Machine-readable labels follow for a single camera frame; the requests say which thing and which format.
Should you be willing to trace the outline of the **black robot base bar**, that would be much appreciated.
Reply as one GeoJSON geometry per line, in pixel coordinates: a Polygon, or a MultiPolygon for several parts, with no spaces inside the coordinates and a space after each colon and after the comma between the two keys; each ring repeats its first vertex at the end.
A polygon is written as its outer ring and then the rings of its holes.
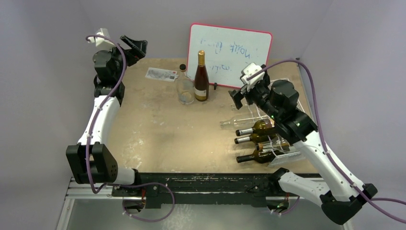
{"type": "Polygon", "coordinates": [[[114,197],[142,198],[146,208],[163,204],[250,205],[279,212],[289,208],[289,198],[272,173],[158,173],[140,172],[136,185],[115,186],[114,197]]]}

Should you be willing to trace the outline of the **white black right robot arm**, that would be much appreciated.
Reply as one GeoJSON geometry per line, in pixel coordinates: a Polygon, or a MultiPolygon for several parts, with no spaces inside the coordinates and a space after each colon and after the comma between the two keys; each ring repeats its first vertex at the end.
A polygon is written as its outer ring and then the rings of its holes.
{"type": "Polygon", "coordinates": [[[322,141],[320,129],[298,109],[299,93],[291,82],[270,83],[265,73],[252,80],[247,75],[240,79],[241,89],[229,93],[236,107],[241,108],[241,100],[245,98],[265,112],[274,121],[277,133],[300,151],[324,180],[318,184],[287,169],[279,169],[277,177],[269,181],[270,191],[275,195],[288,192],[303,197],[321,207],[334,223],[345,224],[367,199],[377,194],[377,188],[357,178],[322,141]]]}

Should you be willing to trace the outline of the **white ruler set package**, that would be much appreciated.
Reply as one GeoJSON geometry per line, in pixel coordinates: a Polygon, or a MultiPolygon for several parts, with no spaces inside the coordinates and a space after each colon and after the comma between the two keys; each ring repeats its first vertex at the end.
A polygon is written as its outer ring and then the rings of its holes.
{"type": "Polygon", "coordinates": [[[145,78],[158,81],[174,82],[177,79],[177,71],[159,69],[159,68],[148,68],[145,78]]]}

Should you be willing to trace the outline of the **brown wine bottle gold cap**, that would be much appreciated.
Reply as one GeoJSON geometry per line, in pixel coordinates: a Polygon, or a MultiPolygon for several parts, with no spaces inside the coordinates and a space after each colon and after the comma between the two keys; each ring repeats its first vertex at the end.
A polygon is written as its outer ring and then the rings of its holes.
{"type": "Polygon", "coordinates": [[[203,102],[208,99],[209,95],[209,80],[205,66],[205,52],[198,52],[198,65],[194,78],[194,95],[196,100],[203,102]]]}

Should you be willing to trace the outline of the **clear glass bottle black cap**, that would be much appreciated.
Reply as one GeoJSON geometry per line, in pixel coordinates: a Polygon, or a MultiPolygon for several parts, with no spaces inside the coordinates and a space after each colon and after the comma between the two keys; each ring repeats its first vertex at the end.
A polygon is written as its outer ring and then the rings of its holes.
{"type": "Polygon", "coordinates": [[[180,64],[178,77],[175,80],[178,100],[183,105],[189,105],[194,102],[194,85],[192,79],[186,72],[186,65],[180,64]]]}

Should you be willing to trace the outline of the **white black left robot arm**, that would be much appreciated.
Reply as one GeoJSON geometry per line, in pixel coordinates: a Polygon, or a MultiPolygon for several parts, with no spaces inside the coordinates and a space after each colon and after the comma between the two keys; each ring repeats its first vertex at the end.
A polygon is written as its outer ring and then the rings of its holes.
{"type": "Polygon", "coordinates": [[[120,40],[129,46],[124,49],[105,35],[86,39],[100,48],[92,57],[96,71],[94,105],[84,133],[77,144],[67,147],[66,157],[78,184],[122,184],[129,195],[137,196],[143,189],[136,178],[138,171],[118,165],[107,148],[107,139],[124,99],[125,70],[146,56],[148,42],[123,35],[120,40]]]}

